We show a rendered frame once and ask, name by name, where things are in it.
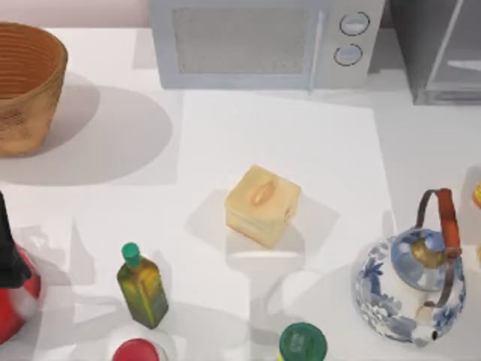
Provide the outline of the microwave knob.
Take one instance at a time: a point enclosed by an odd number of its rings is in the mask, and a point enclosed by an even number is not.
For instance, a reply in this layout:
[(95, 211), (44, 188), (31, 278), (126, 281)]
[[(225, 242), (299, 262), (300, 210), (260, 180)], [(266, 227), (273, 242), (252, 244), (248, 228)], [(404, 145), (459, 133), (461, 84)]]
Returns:
[(356, 12), (343, 16), (340, 21), (340, 30), (347, 36), (363, 34), (370, 25), (370, 18), (364, 12)]
[(363, 51), (357, 44), (348, 44), (335, 50), (334, 61), (343, 67), (357, 64), (363, 57)]

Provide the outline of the brown woven basket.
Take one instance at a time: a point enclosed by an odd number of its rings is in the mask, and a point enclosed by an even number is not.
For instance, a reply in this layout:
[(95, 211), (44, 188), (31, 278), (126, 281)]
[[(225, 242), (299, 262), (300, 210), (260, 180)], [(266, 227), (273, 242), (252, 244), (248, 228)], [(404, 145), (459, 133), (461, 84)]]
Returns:
[(67, 64), (68, 51), (55, 35), (0, 22), (0, 157), (24, 156), (44, 143)]

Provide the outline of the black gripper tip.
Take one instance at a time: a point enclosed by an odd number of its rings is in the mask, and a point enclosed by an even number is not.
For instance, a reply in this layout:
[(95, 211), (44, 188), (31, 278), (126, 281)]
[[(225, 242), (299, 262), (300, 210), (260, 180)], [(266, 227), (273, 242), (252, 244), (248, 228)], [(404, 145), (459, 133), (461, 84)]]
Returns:
[(31, 276), (14, 243), (5, 198), (0, 191), (0, 289), (19, 289)]

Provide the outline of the pale yellow bread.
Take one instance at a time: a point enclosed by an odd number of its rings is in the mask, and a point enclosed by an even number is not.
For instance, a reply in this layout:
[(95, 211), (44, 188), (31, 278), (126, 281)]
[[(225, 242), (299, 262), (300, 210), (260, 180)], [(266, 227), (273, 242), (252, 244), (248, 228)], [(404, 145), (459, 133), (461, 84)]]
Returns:
[(225, 199), (225, 224), (272, 248), (298, 208), (301, 187), (259, 165), (252, 165)]

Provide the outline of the green lid jar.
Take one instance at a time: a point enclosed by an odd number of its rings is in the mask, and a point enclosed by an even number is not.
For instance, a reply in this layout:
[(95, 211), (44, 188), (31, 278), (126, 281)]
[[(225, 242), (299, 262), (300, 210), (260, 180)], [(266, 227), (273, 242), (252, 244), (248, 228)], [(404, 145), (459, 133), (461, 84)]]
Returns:
[(328, 343), (313, 324), (298, 322), (281, 333), (277, 361), (324, 361)]

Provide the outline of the red lid jar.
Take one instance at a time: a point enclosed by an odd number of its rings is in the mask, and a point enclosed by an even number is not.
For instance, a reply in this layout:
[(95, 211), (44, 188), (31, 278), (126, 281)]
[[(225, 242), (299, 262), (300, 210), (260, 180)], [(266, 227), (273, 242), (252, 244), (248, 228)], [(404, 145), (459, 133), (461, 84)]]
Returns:
[(113, 353), (112, 361), (170, 361), (165, 351), (143, 338), (124, 341)]

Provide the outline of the grey cabinet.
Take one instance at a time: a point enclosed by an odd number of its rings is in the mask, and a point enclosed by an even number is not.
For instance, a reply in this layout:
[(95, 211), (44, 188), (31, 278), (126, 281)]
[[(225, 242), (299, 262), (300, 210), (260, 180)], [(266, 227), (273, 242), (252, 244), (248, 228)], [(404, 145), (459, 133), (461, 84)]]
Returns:
[(390, 0), (415, 105), (481, 105), (481, 0)]

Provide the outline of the red and white container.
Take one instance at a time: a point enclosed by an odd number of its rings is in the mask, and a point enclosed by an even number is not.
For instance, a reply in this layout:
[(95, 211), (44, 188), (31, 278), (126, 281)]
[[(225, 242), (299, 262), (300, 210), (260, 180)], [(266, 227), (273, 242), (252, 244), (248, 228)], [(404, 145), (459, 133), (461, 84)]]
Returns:
[(0, 289), (0, 345), (13, 338), (35, 315), (40, 305), (41, 276), (29, 253), (22, 247), (17, 249), (32, 271), (32, 276), (20, 288)]

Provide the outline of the green oil bottle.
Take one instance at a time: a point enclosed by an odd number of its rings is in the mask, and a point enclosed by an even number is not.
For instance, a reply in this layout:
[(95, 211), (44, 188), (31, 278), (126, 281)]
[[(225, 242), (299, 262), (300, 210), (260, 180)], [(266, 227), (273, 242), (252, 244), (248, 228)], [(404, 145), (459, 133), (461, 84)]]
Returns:
[(142, 256), (136, 243), (123, 245), (124, 263), (116, 279), (132, 319), (148, 329), (155, 329), (168, 312), (168, 300), (159, 268)]

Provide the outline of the yellow and orange object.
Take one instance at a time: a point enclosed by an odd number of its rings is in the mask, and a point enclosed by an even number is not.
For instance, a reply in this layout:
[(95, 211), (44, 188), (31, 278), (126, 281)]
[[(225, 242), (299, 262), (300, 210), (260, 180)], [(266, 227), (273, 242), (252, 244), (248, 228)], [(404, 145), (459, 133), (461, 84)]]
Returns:
[[(481, 181), (476, 184), (472, 193), (472, 201), (481, 211)], [(479, 264), (481, 265), (481, 242), (477, 246), (476, 255)]]

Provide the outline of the microwave lower knob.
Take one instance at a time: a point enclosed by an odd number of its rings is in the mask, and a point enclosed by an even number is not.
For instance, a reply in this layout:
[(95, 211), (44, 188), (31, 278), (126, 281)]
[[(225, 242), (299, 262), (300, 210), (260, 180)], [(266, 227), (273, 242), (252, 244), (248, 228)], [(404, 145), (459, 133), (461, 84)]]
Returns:
[(334, 61), (343, 67), (357, 64), (363, 57), (363, 51), (357, 44), (348, 44), (335, 50)]

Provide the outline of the microwave upper knob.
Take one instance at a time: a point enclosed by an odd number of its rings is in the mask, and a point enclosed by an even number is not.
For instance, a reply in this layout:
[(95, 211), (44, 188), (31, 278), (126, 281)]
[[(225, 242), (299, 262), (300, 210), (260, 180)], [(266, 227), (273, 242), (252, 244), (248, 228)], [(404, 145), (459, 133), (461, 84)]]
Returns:
[(347, 36), (363, 34), (370, 25), (370, 18), (364, 12), (356, 12), (343, 16), (340, 21), (340, 30)]

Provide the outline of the pale microwave oven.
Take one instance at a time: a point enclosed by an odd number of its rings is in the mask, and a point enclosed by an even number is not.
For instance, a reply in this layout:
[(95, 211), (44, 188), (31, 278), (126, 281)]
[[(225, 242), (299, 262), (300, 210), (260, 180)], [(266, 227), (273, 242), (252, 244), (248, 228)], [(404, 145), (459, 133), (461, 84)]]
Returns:
[[(349, 89), (368, 75), (385, 0), (149, 0), (161, 85), (166, 89)], [(368, 29), (340, 21), (364, 12)], [(357, 44), (349, 67), (333, 58)]]

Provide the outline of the blue and white teapot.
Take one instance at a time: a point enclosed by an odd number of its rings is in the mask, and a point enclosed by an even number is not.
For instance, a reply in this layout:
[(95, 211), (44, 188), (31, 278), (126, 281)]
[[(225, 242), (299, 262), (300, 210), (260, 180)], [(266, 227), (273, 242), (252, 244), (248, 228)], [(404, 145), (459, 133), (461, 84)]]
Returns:
[(362, 318), (380, 335), (417, 347), (443, 337), (466, 301), (461, 253), (451, 190), (425, 191), (415, 225), (378, 242), (356, 277)]

